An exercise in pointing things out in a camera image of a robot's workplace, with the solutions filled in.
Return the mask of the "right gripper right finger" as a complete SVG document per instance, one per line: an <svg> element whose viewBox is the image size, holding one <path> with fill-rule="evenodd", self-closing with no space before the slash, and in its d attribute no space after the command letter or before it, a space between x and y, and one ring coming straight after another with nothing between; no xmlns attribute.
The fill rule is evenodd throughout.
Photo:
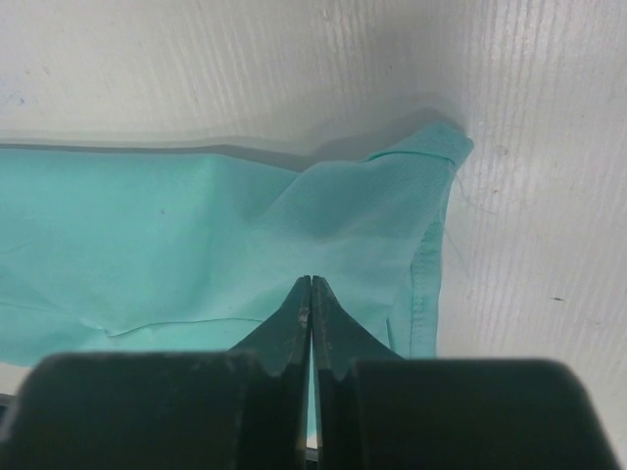
<svg viewBox="0 0 627 470"><path fill-rule="evenodd" d="M312 284L322 469L615 469L589 395L545 359L404 359Z"/></svg>

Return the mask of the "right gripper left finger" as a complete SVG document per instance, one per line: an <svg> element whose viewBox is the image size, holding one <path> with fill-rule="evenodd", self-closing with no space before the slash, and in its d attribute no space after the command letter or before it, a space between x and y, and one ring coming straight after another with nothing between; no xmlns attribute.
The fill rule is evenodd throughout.
<svg viewBox="0 0 627 470"><path fill-rule="evenodd" d="M1 420L5 469L302 469L312 280L225 352L42 360Z"/></svg>

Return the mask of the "teal t shirt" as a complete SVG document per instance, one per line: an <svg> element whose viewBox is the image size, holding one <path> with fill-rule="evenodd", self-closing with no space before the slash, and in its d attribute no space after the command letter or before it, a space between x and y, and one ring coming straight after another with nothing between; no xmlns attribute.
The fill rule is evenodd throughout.
<svg viewBox="0 0 627 470"><path fill-rule="evenodd" d="M296 172L217 154L1 152L1 358L223 350L318 275L405 357L436 350L450 189L472 141L435 123Z"/></svg>

